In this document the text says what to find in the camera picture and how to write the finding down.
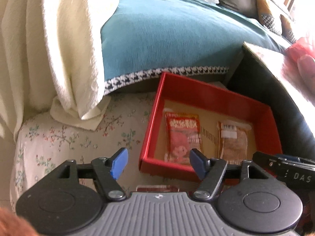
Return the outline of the brown clear snack packet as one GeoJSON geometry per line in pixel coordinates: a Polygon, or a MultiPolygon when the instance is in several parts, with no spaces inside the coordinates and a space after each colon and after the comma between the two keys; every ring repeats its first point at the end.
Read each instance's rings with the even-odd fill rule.
{"type": "Polygon", "coordinates": [[[218,157],[230,165],[240,165],[247,160],[248,135],[251,126],[232,120],[217,123],[219,144],[218,157]]]}

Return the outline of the cream white blanket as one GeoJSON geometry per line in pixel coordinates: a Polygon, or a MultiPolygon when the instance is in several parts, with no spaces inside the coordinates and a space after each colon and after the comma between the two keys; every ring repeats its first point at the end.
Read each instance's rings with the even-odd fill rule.
{"type": "Polygon", "coordinates": [[[109,104],[101,27],[119,0],[1,0],[1,138],[49,110],[95,130],[109,104]]]}

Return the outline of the teal sofa cover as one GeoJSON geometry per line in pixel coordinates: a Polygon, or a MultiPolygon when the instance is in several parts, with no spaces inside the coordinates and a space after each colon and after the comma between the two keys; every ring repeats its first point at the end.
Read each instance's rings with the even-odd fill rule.
{"type": "Polygon", "coordinates": [[[119,0],[100,33],[105,95],[163,72],[218,78],[245,42],[289,46],[257,20],[202,0],[119,0]]]}

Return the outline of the glossy side table top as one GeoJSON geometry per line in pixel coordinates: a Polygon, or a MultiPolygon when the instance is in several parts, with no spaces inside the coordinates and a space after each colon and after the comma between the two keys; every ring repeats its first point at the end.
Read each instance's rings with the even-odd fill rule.
{"type": "Polygon", "coordinates": [[[297,66],[282,53],[244,42],[243,47],[281,83],[295,103],[314,106],[314,94],[305,85],[297,66]]]}

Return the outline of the red cardboard box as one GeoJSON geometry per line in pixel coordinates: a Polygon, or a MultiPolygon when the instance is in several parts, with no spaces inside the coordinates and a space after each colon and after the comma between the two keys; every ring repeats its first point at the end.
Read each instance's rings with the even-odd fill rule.
{"type": "Polygon", "coordinates": [[[239,165],[282,152],[271,108],[187,77],[163,73],[139,157],[143,173],[197,181],[190,150],[239,165]]]}

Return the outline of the red cartoon snack packet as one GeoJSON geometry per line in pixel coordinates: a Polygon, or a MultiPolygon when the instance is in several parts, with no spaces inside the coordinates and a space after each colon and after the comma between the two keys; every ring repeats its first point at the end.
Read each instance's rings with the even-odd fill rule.
{"type": "Polygon", "coordinates": [[[191,113],[165,112],[168,149],[165,162],[189,165],[190,151],[202,150],[199,116],[191,113]]]}

